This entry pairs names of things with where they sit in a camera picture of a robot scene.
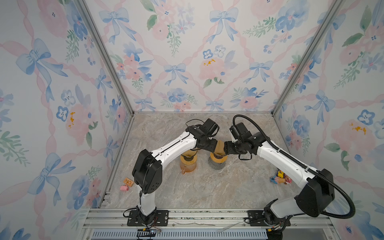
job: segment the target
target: small wooden block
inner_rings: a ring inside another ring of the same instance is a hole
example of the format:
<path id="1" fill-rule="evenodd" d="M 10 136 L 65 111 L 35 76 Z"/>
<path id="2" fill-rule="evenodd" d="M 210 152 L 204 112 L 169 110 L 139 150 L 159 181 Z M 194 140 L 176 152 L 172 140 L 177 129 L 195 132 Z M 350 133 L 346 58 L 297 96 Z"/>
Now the small wooden block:
<path id="1" fill-rule="evenodd" d="M 125 185 L 128 185 L 130 187 L 132 187 L 134 184 L 134 182 L 132 180 L 130 180 L 129 178 L 125 178 L 123 183 L 125 183 Z"/>

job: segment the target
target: black mounting plate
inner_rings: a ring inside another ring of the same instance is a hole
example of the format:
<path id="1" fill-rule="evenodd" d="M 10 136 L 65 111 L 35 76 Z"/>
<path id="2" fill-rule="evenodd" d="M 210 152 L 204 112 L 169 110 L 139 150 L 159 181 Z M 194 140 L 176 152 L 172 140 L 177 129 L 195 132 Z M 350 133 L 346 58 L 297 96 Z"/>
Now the black mounting plate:
<path id="1" fill-rule="evenodd" d="M 166 227 L 168 225 L 168 210 L 156 210 L 154 223 L 157 227 Z M 127 226 L 129 227 L 145 227 L 144 222 L 139 217 L 137 210 L 131 210 L 128 216 Z"/>
<path id="2" fill-rule="evenodd" d="M 268 224 L 265 223 L 264 220 L 260 221 L 254 221 L 255 219 L 260 219 L 263 218 L 263 212 L 264 210 L 248 210 L 248 218 L 251 221 L 250 225 L 251 227 L 263 227 L 263 226 L 269 226 Z M 285 224 L 286 218 L 280 218 L 281 225 Z M 287 221 L 287 227 L 291 225 L 291 222 L 288 220 Z"/>

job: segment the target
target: pink toy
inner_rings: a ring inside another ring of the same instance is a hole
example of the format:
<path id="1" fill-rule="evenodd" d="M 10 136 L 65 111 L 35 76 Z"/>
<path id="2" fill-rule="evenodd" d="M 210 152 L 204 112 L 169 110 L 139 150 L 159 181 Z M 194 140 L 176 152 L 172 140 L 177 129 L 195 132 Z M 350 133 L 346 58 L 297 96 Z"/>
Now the pink toy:
<path id="1" fill-rule="evenodd" d="M 129 187 L 126 186 L 126 185 L 123 185 L 123 186 L 120 187 L 120 191 L 126 192 L 128 190 L 129 190 Z"/>

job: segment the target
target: pink flower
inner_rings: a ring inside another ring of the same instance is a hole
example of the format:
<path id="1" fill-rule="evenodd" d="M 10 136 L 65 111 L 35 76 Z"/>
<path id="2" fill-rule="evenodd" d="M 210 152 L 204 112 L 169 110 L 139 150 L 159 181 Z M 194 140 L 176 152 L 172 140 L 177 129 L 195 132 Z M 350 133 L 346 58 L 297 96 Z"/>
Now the pink flower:
<path id="1" fill-rule="evenodd" d="M 191 109 L 191 104 L 187 101 L 182 101 L 180 103 L 175 103 L 173 105 L 176 110 L 179 110 L 180 112 L 184 112 L 186 109 Z"/>
<path id="2" fill-rule="evenodd" d="M 340 53 L 340 62 L 343 65 L 353 62 L 357 59 L 361 52 L 361 45 L 351 44 L 348 45 L 343 51 Z"/>
<path id="3" fill-rule="evenodd" d="M 174 15 L 176 13 L 176 10 L 172 6 L 170 0 L 168 0 L 167 3 L 162 2 L 160 6 L 155 6 L 155 11 L 158 14 L 157 19 L 159 21 L 167 23 L 175 22 Z"/>
<path id="4" fill-rule="evenodd" d="M 291 137 L 292 141 L 290 146 L 292 147 L 294 145 L 296 150 L 299 150 L 299 148 L 301 148 L 301 137 L 297 135 L 296 131 L 291 131 L 289 136 Z"/>
<path id="5" fill-rule="evenodd" d="M 241 100 L 240 107 L 251 109 L 257 107 L 257 103 L 258 101 L 255 97 L 245 97 Z"/>
<path id="6" fill-rule="evenodd" d="M 37 0 L 39 15 L 47 30 L 58 38 L 67 38 L 68 22 L 58 1 Z"/>
<path id="7" fill-rule="evenodd" d="M 287 70 L 292 70 L 294 71 L 297 67 L 297 63 L 291 63 L 291 66 L 287 68 Z"/>
<path id="8" fill-rule="evenodd" d="M 335 227 L 340 234 L 341 239 L 348 240 L 361 240 L 365 239 L 365 236 L 361 233 L 358 226 L 356 226 L 351 220 L 343 219 L 336 220 Z"/>
<path id="9" fill-rule="evenodd" d="M 95 178 L 89 186 L 89 192 L 95 194 L 100 186 L 100 183 L 101 180 L 99 178 Z"/>
<path id="10" fill-rule="evenodd" d="M 127 112 L 125 108 L 120 106 L 116 111 L 115 118 L 118 121 L 118 123 L 123 123 L 126 115 L 127 115 Z"/>
<path id="11" fill-rule="evenodd" d="M 223 79 L 225 76 L 224 61 L 219 58 L 211 58 L 209 60 L 202 61 L 200 65 L 199 78 L 202 80 L 213 79 L 218 77 Z"/>
<path id="12" fill-rule="evenodd" d="M 273 16 L 282 6 L 283 0 L 252 1 L 251 12 L 260 21 Z"/>
<path id="13" fill-rule="evenodd" d="M 338 129 L 331 131 L 331 137 L 336 140 L 342 151 L 348 155 L 344 161 L 349 161 L 349 168 L 361 168 L 366 171 L 365 165 L 371 164 L 368 154 L 375 148 L 376 139 L 372 131 L 363 123 L 353 119 L 343 122 Z"/>
<path id="14" fill-rule="evenodd" d="M 125 55 L 124 58 L 126 59 L 126 60 L 124 60 L 124 64 L 125 64 L 125 65 L 127 65 L 127 66 L 131 66 L 131 67 L 138 67 L 139 62 L 138 62 L 138 61 L 135 61 L 135 56 L 133 56 L 133 54 L 131 54 L 130 57 L 128 57 L 127 55 Z"/>
<path id="15" fill-rule="evenodd" d="M 125 77 L 127 79 L 132 79 L 133 81 L 138 81 L 142 76 L 143 76 L 143 74 L 137 68 L 137 66 L 130 66 L 130 67 L 128 67 L 127 68 L 127 73 L 125 74 Z"/>
<path id="16" fill-rule="evenodd" d="M 96 116 L 93 114 L 93 109 L 89 106 L 84 108 L 81 104 L 75 104 L 69 114 L 66 121 L 66 129 L 68 135 L 75 138 L 78 146 L 84 142 L 85 135 L 88 133 L 88 126 L 93 122 L 96 122 Z"/>
<path id="17" fill-rule="evenodd" d="M 158 40 L 164 40 L 168 36 L 168 27 L 164 22 L 159 21 L 157 24 L 153 26 L 153 37 Z"/>
<path id="18" fill-rule="evenodd" d="M 380 23 L 378 26 L 370 25 L 365 31 L 365 36 L 360 40 L 365 51 L 372 52 L 376 46 L 384 43 L 384 26 Z"/>
<path id="19" fill-rule="evenodd" d="M 117 65 L 118 65 L 118 67 L 116 68 L 117 70 L 125 70 L 124 69 L 124 64 L 122 64 L 122 63 L 117 63 Z"/>

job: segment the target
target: metal corner post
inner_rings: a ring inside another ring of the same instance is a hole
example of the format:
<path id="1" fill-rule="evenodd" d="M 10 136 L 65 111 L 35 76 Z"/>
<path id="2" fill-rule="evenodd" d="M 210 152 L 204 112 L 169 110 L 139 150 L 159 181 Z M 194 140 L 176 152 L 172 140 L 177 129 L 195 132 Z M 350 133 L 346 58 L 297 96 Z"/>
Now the metal corner post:
<path id="1" fill-rule="evenodd" d="M 122 99 L 124 106 L 128 110 L 129 115 L 131 117 L 133 117 L 134 112 L 133 112 L 133 109 L 132 109 L 132 107 L 128 101 L 127 94 L 125 94 L 124 88 L 123 88 L 123 86 L 119 80 L 119 77 L 117 76 L 117 73 L 116 73 L 115 69 L 113 68 L 113 63 L 112 63 L 111 59 L 109 58 L 108 51 L 107 51 L 107 49 L 103 43 L 103 40 L 101 39 L 101 35 L 100 35 L 100 33 L 96 27 L 96 24 L 94 23 L 94 20 L 92 18 L 92 15 L 89 11 L 89 8 L 88 8 L 85 0 L 75 0 L 74 2 L 76 4 L 77 8 L 79 9 L 79 11 L 81 12 L 80 14 L 83 16 L 84 22 L 85 22 L 87 28 L 89 29 L 92 36 L 94 37 L 95 45 L 96 45 L 97 49 L 99 50 L 101 57 L 103 58 L 103 60 L 106 63 L 105 67 L 108 70 L 108 72 L 112 78 L 112 81 L 115 84 L 117 91 L 121 96 L 121 99 Z"/>
<path id="2" fill-rule="evenodd" d="M 305 50 L 303 57 L 301 58 L 296 70 L 292 73 L 292 77 L 290 78 L 289 82 L 285 86 L 283 92 L 281 93 L 281 96 L 279 97 L 279 100 L 277 101 L 275 107 L 273 108 L 272 110 L 273 116 L 275 116 L 275 114 L 279 111 L 279 109 L 284 104 L 284 101 L 288 97 L 289 93 L 291 92 L 292 88 L 294 87 L 295 83 L 300 77 L 301 73 L 305 69 L 305 66 L 307 65 L 307 63 L 313 56 L 314 52 L 316 51 L 317 47 L 319 46 L 323 36 L 325 36 L 326 31 L 331 27 L 333 21 L 337 17 L 337 14 L 340 11 L 344 2 L 346 2 L 346 0 L 333 1 L 326 16 L 324 17 L 323 23 L 317 29 L 315 35 L 313 36 L 312 42 L 309 44 L 309 46 Z"/>

